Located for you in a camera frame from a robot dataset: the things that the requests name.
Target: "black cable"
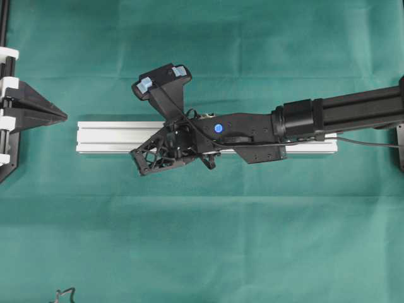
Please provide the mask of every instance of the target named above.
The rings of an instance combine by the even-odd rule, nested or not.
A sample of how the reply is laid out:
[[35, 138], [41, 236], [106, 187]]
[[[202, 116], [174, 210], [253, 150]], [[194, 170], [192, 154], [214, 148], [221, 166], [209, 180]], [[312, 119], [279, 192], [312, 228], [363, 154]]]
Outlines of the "black cable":
[[254, 143], [254, 144], [249, 144], [249, 145], [225, 145], [225, 144], [220, 144], [217, 143], [214, 139], [210, 138], [205, 132], [201, 131], [189, 118], [188, 116], [182, 111], [182, 109], [179, 108], [179, 106], [171, 99], [169, 94], [158, 84], [156, 81], [154, 81], [154, 84], [156, 87], [162, 91], [162, 93], [170, 100], [172, 105], [174, 105], [177, 110], [181, 113], [181, 116], [191, 125], [191, 127], [202, 137], [204, 137], [205, 140], [208, 140], [212, 145], [220, 147], [220, 148], [240, 148], [240, 147], [264, 147], [264, 146], [292, 146], [292, 145], [298, 145], [302, 143], [308, 143], [308, 142], [313, 142], [313, 140], [305, 140], [305, 141], [299, 141], [299, 142], [284, 142], [284, 143], [267, 143], [267, 142], [262, 142], [262, 143]]
[[353, 144], [359, 144], [359, 145], [365, 145], [365, 146], [375, 146], [375, 147], [389, 147], [389, 148], [404, 148], [404, 145], [395, 145], [395, 144], [389, 144], [389, 143], [372, 143], [372, 142], [362, 142], [362, 141], [356, 141], [352, 139], [347, 139], [347, 138], [342, 138], [342, 137], [326, 137], [326, 140], [340, 140], [340, 141], [345, 141]]

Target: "blue light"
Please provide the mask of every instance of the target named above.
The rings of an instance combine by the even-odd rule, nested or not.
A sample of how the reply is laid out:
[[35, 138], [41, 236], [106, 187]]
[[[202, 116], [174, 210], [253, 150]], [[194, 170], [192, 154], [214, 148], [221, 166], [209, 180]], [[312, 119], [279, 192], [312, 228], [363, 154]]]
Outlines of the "blue light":
[[220, 134], [223, 131], [223, 125], [221, 124], [216, 124], [215, 125], [215, 132]]

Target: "green fabric backdrop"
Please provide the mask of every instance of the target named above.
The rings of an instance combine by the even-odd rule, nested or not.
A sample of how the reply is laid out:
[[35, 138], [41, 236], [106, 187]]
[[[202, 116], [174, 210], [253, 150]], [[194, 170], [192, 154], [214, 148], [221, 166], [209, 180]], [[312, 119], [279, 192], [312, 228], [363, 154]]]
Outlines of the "green fabric backdrop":
[[77, 303], [403, 302], [395, 151], [340, 143], [148, 177], [129, 156], [75, 152], [77, 121], [161, 120], [131, 84], [163, 64], [192, 72], [187, 108], [265, 113], [396, 85], [403, 31], [401, 0], [12, 0], [16, 75], [69, 120], [24, 132], [0, 185], [0, 302], [70, 286]]

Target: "silver aluminum rail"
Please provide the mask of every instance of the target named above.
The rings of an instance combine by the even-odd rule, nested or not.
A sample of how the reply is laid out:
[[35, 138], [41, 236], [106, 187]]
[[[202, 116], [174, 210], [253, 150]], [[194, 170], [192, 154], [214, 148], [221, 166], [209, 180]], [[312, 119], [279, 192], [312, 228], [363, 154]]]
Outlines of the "silver aluminum rail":
[[[129, 153], [163, 127], [161, 121], [80, 121], [78, 122], [78, 153]], [[336, 140], [286, 146], [288, 154], [327, 155], [336, 153]], [[223, 150], [223, 154], [234, 153]]]

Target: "black robotic arm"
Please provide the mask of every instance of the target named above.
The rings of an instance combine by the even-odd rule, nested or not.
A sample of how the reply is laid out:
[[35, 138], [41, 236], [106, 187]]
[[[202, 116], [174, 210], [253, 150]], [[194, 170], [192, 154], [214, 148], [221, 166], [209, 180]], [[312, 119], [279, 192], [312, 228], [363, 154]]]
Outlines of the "black robotic arm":
[[390, 88], [287, 103], [270, 114], [224, 116], [184, 112], [184, 85], [191, 80], [185, 66], [167, 64], [140, 75], [132, 86], [140, 100], [148, 100], [165, 118], [160, 131], [131, 151], [141, 175], [197, 158], [213, 169], [215, 157], [228, 149], [247, 163], [283, 160], [287, 145], [324, 141], [330, 133], [393, 128], [404, 121], [404, 78]]

